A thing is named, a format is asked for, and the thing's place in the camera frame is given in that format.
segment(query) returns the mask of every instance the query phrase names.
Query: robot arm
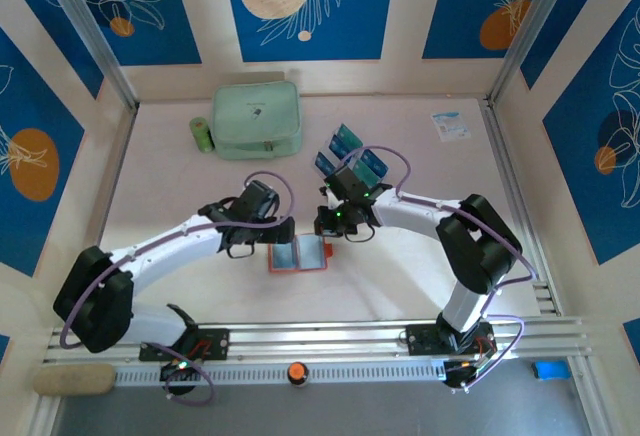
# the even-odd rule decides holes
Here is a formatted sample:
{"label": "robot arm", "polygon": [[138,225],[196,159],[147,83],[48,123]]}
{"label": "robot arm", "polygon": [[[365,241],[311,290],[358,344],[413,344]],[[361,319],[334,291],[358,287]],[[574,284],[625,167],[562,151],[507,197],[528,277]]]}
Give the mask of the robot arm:
{"label": "robot arm", "polygon": [[472,214],[522,252],[520,243],[488,201],[477,195],[463,201],[398,195],[395,188],[386,184],[368,188],[346,166],[325,179],[321,192],[327,196],[329,205],[318,208],[316,234],[334,237],[357,234],[358,225],[367,224],[407,229],[442,243],[457,283],[438,316],[439,342],[432,346],[453,354],[469,348],[487,298],[511,270],[515,257],[472,222],[443,207]]}
{"label": "robot arm", "polygon": [[187,221],[142,243],[105,253],[98,247],[78,256],[56,301],[55,312],[69,318],[89,286],[109,268],[86,298],[71,329],[91,352],[119,341],[155,342],[184,354],[197,340],[197,325],[174,305],[156,307],[135,301],[145,288],[192,261],[226,251],[238,244],[287,243],[293,240],[293,218],[275,224],[278,194],[252,181],[238,198],[209,204]]}

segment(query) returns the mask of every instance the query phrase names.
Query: white table surface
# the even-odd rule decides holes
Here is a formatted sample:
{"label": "white table surface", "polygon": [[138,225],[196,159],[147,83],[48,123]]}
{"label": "white table surface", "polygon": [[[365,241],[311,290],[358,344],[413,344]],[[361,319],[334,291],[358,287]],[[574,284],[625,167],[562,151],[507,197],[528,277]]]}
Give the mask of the white table surface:
{"label": "white table surface", "polygon": [[[302,98],[304,141],[300,153],[275,160],[225,161],[200,153],[189,121],[209,118],[210,101],[142,104],[109,211],[101,247],[112,250],[170,229],[207,203],[237,196],[246,175],[276,171],[293,186],[296,232],[313,231],[322,181],[315,153],[340,123],[365,144],[402,151],[413,165],[405,190],[443,199],[486,196],[511,225],[512,216],[478,102],[475,99],[343,96]],[[459,111],[471,138],[442,143],[431,114]],[[390,166],[391,184],[403,175],[393,155],[378,152]],[[265,177],[283,195],[280,183]],[[198,322],[363,321],[435,318],[455,284],[439,242],[408,231],[382,228],[366,244],[334,242],[326,271],[272,274],[266,247],[244,260],[224,253],[196,261],[146,289],[139,299],[181,306]],[[517,266],[510,273],[525,274]],[[533,288],[506,289],[491,312],[538,315]]]}

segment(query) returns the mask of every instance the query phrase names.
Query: mint green pouch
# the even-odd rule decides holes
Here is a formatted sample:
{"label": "mint green pouch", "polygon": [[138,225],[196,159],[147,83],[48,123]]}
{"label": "mint green pouch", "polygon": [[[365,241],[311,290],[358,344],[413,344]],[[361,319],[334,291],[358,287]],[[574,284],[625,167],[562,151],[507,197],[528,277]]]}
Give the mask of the mint green pouch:
{"label": "mint green pouch", "polygon": [[221,86],[213,97],[211,137],[224,159],[297,153],[302,146],[298,89],[290,81]]}

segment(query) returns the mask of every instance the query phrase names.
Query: gray floor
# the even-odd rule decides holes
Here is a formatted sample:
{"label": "gray floor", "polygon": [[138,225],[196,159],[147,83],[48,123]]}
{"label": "gray floor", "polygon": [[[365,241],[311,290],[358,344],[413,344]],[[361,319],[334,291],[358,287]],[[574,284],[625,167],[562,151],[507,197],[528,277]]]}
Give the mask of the gray floor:
{"label": "gray floor", "polygon": [[185,408],[159,388],[67,398],[56,436],[586,435],[571,381],[536,381],[507,361],[468,394],[441,383],[222,386],[207,408]]}

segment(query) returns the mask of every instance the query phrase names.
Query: beige sponge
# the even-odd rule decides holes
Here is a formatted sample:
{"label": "beige sponge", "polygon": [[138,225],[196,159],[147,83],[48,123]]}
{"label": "beige sponge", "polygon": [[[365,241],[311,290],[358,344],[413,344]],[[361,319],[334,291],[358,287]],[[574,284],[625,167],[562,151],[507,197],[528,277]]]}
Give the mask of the beige sponge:
{"label": "beige sponge", "polygon": [[116,371],[110,364],[65,364],[41,368],[33,389],[42,396],[87,396],[108,393]]}

